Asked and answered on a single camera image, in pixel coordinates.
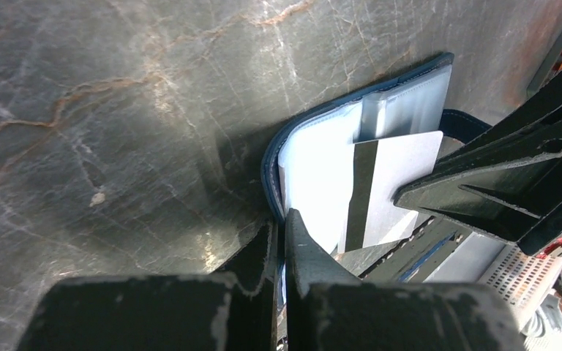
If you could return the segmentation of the grey credit card magnetic stripe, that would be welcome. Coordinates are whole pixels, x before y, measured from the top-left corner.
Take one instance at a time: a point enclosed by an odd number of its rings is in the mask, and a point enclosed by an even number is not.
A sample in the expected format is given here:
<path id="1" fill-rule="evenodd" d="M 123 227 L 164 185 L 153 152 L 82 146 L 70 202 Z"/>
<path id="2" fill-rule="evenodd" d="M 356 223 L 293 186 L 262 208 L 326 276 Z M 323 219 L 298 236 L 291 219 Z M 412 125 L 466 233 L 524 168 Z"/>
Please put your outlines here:
<path id="1" fill-rule="evenodd" d="M 353 188 L 339 252 L 410 236 L 418 212 L 397 207 L 394 194 L 432 172 L 442 139 L 442 131 L 433 131 L 353 145 Z"/>

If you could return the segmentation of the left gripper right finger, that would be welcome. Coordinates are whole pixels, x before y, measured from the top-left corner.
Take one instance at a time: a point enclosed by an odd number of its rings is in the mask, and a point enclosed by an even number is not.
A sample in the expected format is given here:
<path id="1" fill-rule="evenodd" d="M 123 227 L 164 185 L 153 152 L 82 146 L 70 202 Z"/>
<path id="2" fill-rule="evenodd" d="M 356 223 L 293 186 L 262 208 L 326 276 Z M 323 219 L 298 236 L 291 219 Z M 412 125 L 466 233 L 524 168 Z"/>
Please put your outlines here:
<path id="1" fill-rule="evenodd" d="M 513 314 L 489 287 L 363 282 L 291 209 L 285 220 L 290 350 L 522 350 Z"/>

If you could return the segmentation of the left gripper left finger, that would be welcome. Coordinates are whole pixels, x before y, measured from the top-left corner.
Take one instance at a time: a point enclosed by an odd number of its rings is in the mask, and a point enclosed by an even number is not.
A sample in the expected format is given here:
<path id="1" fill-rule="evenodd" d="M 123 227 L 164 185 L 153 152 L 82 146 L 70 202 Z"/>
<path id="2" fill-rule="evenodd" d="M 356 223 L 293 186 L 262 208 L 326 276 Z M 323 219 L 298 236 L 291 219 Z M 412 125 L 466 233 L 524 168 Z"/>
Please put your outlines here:
<path id="1" fill-rule="evenodd" d="M 208 274 L 82 276 L 39 302 L 19 350 L 274 350 L 278 229 Z"/>

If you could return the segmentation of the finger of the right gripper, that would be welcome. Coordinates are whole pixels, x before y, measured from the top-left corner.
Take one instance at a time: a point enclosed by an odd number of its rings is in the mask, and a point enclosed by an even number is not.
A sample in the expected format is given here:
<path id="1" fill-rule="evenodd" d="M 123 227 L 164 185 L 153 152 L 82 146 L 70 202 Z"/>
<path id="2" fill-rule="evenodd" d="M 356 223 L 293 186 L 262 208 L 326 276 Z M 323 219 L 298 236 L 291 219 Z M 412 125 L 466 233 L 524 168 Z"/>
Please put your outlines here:
<path id="1" fill-rule="evenodd" d="M 464 145 L 438 160 L 447 167 L 464 155 L 481 150 L 510 135 L 520 135 L 526 127 L 545 127 L 562 119 L 562 70 L 529 100 L 496 125 L 491 126 L 459 110 L 444 110 L 441 127 L 447 137 Z"/>
<path id="2" fill-rule="evenodd" d="M 509 116 L 490 126 L 446 111 L 441 129 L 462 147 L 400 187 L 397 206 L 510 243 L 562 243 L 562 115 Z"/>

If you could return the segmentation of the blue card holder wallet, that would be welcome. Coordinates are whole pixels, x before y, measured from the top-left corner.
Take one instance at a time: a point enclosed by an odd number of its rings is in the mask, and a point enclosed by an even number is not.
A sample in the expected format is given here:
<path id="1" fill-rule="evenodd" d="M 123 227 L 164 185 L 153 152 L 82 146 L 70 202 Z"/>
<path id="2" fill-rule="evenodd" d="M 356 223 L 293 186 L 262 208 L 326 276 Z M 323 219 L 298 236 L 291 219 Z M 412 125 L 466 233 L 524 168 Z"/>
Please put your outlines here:
<path id="1" fill-rule="evenodd" d="M 327 253 L 339 252 L 353 188 L 353 145 L 442 131 L 453 61 L 452 53 L 440 54 L 293 117 L 274 136 L 261 167 L 278 221 L 296 209 L 312 239 Z"/>

